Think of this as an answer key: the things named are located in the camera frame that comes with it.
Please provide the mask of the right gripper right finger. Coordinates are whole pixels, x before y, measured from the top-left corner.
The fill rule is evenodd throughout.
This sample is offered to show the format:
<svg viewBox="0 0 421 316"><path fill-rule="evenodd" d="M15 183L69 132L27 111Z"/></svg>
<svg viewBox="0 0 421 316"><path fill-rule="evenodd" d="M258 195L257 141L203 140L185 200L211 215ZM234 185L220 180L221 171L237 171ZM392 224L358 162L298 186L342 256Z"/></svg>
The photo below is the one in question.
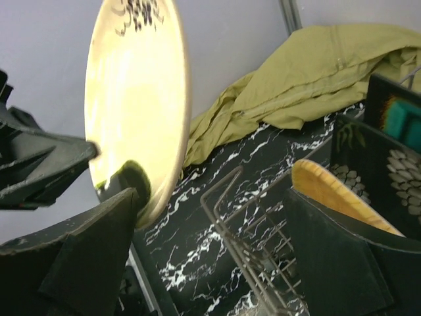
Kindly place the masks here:
<svg viewBox="0 0 421 316"><path fill-rule="evenodd" d="M419 315L420 242L288 189L284 199L311 315Z"/></svg>

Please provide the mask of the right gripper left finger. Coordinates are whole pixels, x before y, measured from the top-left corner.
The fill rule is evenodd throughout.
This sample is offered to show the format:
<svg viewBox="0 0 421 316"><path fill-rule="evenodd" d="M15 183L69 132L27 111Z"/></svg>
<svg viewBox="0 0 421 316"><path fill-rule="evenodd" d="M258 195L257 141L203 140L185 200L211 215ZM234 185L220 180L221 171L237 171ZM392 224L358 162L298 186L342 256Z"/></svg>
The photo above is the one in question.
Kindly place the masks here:
<svg viewBox="0 0 421 316"><path fill-rule="evenodd" d="M1 245L2 315L113 315L139 198L96 207Z"/></svg>

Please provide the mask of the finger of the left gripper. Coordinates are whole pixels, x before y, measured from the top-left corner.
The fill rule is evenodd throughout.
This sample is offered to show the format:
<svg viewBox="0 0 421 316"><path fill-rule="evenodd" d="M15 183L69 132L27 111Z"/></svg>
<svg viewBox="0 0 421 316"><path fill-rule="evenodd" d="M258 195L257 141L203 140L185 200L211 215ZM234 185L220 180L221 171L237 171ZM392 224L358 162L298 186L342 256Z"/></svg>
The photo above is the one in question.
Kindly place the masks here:
<svg viewBox="0 0 421 316"><path fill-rule="evenodd" d="M1 209L54 204L97 155L94 143L46 132L29 113L2 105Z"/></svg>

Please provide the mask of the woven bamboo basket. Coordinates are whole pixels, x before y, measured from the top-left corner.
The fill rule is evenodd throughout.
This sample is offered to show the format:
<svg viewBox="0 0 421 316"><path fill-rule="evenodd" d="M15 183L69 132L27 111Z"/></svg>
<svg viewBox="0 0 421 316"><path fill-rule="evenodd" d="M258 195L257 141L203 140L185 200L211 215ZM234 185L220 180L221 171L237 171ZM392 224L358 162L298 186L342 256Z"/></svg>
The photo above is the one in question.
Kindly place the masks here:
<svg viewBox="0 0 421 316"><path fill-rule="evenodd" d="M291 180L295 190L314 201L390 234L403 236L369 204L318 163L308 159L296 161L291 168Z"/></svg>

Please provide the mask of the black floral square plate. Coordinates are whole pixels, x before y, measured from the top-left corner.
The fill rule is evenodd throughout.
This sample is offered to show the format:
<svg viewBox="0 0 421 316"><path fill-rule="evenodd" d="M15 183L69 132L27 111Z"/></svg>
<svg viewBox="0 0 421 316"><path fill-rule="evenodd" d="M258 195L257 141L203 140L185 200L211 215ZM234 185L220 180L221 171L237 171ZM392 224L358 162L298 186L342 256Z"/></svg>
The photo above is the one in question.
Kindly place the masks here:
<svg viewBox="0 0 421 316"><path fill-rule="evenodd" d="M329 170L404 236L420 239L420 155L346 115L335 119Z"/></svg>

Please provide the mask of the cream round floral plate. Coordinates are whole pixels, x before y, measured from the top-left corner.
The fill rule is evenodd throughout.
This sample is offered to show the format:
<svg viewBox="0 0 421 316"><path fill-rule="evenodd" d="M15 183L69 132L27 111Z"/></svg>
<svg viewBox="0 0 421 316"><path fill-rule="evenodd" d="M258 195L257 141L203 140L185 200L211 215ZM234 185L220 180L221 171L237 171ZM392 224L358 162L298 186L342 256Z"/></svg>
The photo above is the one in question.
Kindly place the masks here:
<svg viewBox="0 0 421 316"><path fill-rule="evenodd" d="M187 45L173 1L104 1L87 59L85 136L100 200L127 187L136 228L164 211L182 173L191 118Z"/></svg>

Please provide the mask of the teal square ceramic dish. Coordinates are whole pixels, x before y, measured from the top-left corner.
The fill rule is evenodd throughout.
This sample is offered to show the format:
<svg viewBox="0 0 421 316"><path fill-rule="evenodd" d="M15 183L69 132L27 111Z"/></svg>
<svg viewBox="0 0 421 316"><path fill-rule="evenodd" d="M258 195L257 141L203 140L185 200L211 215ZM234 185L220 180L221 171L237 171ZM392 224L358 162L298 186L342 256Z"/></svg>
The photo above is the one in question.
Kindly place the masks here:
<svg viewBox="0 0 421 316"><path fill-rule="evenodd" d="M363 121L420 153L420 94L379 74L370 76Z"/></svg>

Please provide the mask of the olive green cloth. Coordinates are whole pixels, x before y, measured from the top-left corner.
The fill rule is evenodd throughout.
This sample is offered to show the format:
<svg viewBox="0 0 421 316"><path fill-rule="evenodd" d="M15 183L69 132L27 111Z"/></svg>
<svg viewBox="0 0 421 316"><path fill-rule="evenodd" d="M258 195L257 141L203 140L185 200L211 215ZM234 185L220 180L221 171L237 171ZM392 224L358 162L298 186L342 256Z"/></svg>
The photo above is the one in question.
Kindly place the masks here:
<svg viewBox="0 0 421 316"><path fill-rule="evenodd" d="M376 23L302 28L193 120L184 165L204 162L263 122L299 130L364 99L372 73L400 80L419 65L414 30Z"/></svg>

